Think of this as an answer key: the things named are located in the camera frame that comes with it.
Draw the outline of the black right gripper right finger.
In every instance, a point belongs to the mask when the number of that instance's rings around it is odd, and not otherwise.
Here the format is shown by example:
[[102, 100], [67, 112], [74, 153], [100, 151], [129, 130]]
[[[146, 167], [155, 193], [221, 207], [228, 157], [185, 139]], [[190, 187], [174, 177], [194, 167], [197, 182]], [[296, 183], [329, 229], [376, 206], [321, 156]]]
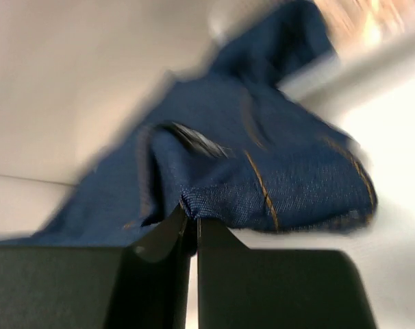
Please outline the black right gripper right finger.
[[199, 221], [197, 230], [200, 328], [375, 328], [344, 252], [251, 249], [216, 219]]

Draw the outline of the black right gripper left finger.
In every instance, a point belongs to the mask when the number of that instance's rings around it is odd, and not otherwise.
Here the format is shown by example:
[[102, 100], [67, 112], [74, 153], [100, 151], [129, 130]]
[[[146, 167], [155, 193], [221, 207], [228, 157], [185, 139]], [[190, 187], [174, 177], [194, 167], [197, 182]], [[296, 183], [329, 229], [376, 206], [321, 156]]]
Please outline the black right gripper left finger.
[[0, 246], [0, 328], [183, 328], [181, 208], [127, 247]]

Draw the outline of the dark blue denim trousers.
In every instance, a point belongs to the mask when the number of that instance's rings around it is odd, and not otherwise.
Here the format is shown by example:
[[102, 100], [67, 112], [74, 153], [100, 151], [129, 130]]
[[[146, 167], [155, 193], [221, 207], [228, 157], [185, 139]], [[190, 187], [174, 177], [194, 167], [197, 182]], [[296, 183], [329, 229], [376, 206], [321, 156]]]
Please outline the dark blue denim trousers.
[[280, 5], [173, 80], [43, 229], [5, 244], [126, 246], [176, 208], [261, 232], [367, 226], [377, 195], [351, 138], [277, 89], [333, 52], [313, 2]]

